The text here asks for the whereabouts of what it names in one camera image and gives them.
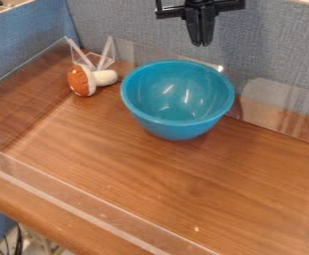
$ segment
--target wooden table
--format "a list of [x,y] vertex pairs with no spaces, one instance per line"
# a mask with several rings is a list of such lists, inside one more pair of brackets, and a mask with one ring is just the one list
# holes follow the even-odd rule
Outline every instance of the wooden table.
[[[0,150],[220,254],[309,255],[309,143],[230,117],[160,139],[70,65],[58,47],[0,83]],[[150,254],[2,178],[0,211],[77,254]]]

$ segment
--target mushroom toy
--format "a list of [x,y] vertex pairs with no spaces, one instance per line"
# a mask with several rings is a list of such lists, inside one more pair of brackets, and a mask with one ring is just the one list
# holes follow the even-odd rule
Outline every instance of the mushroom toy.
[[69,71],[71,90],[81,97],[91,96],[97,87],[114,84],[118,81],[118,73],[114,70],[91,71],[85,65],[75,65]]

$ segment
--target blue bowl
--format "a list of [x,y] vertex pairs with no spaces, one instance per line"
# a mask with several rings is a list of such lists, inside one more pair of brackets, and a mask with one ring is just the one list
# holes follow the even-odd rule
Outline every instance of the blue bowl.
[[233,105],[234,88],[209,66],[165,60],[127,75],[122,99],[153,134],[181,140],[200,136],[217,124]]

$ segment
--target bowl rim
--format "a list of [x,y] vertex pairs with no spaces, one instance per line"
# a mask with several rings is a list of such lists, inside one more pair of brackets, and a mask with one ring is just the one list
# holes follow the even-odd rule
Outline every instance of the bowl rim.
[[[214,112],[208,118],[205,118],[202,120],[192,120],[192,121],[173,121],[173,120],[161,119],[161,118],[157,118],[157,117],[149,115],[148,113],[145,113],[131,103],[130,98],[127,96],[127,85],[130,83],[131,78],[141,71],[144,71],[146,68],[150,68],[150,67],[158,66],[158,65],[164,65],[164,64],[189,64],[189,65],[196,65],[200,68],[204,68],[204,69],[212,71],[221,78],[224,84],[226,85],[228,91],[229,91],[228,99],[226,99],[226,102],[225,102],[225,107],[221,110],[218,110],[217,112]],[[198,63],[196,61],[189,61],[189,60],[160,60],[160,61],[149,62],[145,65],[141,65],[140,67],[137,67],[129,73],[129,75],[123,79],[121,94],[122,94],[122,100],[125,101],[125,104],[126,104],[127,108],[130,109],[130,111],[133,112],[133,114],[135,114],[137,116],[140,116],[142,119],[148,120],[152,123],[157,123],[157,124],[166,125],[166,126],[168,125],[177,126],[177,127],[202,125],[202,124],[208,124],[210,121],[216,121],[218,118],[221,118],[228,113],[228,111],[230,110],[230,108],[233,106],[233,103],[234,103],[234,87],[233,87],[232,83],[229,82],[226,76],[224,74],[221,74],[210,66],[208,66],[208,65],[205,65],[202,63]]]

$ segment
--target bowl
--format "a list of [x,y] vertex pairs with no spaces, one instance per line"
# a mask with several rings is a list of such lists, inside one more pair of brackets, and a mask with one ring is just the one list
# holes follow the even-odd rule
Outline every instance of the bowl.
[[217,124],[234,102],[234,88],[210,66],[165,60],[138,67],[122,83],[123,102],[154,135],[181,140]]

